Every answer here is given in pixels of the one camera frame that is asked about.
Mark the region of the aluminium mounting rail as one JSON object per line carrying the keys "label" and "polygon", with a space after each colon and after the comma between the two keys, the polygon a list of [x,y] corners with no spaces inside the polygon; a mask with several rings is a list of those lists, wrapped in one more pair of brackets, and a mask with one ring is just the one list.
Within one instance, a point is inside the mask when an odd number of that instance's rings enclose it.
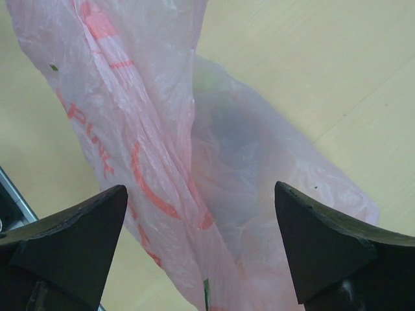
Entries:
{"label": "aluminium mounting rail", "polygon": [[36,222],[38,217],[3,168],[0,168],[0,176],[1,233]]}

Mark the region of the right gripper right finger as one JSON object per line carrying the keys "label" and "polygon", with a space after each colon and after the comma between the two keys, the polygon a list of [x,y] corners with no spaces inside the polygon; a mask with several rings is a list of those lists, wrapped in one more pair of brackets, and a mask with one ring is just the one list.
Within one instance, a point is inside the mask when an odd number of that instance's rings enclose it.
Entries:
{"label": "right gripper right finger", "polygon": [[306,310],[414,309],[414,237],[367,224],[280,181],[275,208]]}

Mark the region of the pink plastic bag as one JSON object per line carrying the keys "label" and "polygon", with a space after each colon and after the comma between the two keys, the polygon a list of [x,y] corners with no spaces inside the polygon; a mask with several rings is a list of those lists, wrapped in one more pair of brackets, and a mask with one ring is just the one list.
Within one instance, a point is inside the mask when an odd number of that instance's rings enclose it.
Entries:
{"label": "pink plastic bag", "polygon": [[369,224],[379,210],[251,87],[196,55],[205,1],[8,1],[127,229],[198,310],[298,310],[278,181]]}

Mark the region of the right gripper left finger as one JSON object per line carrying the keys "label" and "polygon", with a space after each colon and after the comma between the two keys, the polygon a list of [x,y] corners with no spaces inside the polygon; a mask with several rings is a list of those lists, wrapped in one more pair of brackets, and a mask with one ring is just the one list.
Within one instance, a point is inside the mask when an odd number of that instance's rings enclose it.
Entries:
{"label": "right gripper left finger", "polygon": [[1,309],[98,310],[127,201],[116,185],[1,233]]}

